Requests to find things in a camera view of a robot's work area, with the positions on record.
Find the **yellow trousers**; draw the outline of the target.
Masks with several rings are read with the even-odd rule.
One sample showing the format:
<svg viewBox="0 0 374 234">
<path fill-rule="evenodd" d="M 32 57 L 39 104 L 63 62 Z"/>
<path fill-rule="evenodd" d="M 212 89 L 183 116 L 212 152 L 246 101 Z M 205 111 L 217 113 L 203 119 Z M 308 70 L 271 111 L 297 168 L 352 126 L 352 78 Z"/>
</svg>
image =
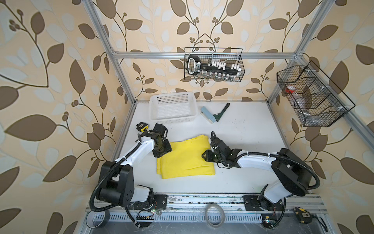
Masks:
<svg viewBox="0 0 374 234">
<path fill-rule="evenodd" d="M 157 159 L 156 171 L 162 179 L 215 175 L 214 165 L 202 158 L 210 149 L 208 136 L 199 135 L 170 145 L 172 151 Z"/>
</svg>

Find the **white plastic basket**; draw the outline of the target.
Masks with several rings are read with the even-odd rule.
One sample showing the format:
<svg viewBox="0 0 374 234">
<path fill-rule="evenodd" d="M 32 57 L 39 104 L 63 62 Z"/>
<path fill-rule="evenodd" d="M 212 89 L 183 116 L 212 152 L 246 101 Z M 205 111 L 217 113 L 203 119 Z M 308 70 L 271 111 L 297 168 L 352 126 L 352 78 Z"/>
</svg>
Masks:
<svg viewBox="0 0 374 234">
<path fill-rule="evenodd" d="M 159 124 L 191 122 L 199 111 L 192 92 L 154 95 L 149 101 L 149 119 Z"/>
</svg>

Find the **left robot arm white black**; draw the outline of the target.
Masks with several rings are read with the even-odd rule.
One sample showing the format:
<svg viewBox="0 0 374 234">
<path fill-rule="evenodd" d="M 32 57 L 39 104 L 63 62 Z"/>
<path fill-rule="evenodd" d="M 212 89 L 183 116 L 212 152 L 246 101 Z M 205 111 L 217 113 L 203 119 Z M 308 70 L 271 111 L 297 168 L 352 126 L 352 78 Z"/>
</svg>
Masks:
<svg viewBox="0 0 374 234">
<path fill-rule="evenodd" d="M 153 189 L 136 186 L 133 169 L 150 153 L 158 159 L 172 152 L 167 135 L 167 127 L 157 123 L 152 130 L 139 134 L 134 147 L 126 154 L 115 161 L 105 162 L 100 170 L 98 184 L 90 197 L 90 209 L 103 212 L 116 206 L 126 208 L 136 202 L 152 206 Z"/>
</svg>

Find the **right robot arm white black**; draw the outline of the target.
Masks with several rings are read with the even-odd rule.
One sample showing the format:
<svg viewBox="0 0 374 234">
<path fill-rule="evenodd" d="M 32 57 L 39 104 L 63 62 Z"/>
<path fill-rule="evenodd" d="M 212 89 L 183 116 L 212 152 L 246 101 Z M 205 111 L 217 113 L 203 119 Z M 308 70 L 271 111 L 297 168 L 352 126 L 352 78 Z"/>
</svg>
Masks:
<svg viewBox="0 0 374 234">
<path fill-rule="evenodd" d="M 210 146 L 211 149 L 202 154 L 206 162 L 216 163 L 221 169 L 259 169 L 276 177 L 274 182 L 262 188 L 252 202 L 255 208 L 275 210 L 276 204 L 285 204 L 286 198 L 304 197 L 310 190 L 320 186 L 316 172 L 289 149 L 282 148 L 275 153 L 230 149 L 213 131 Z"/>
</svg>

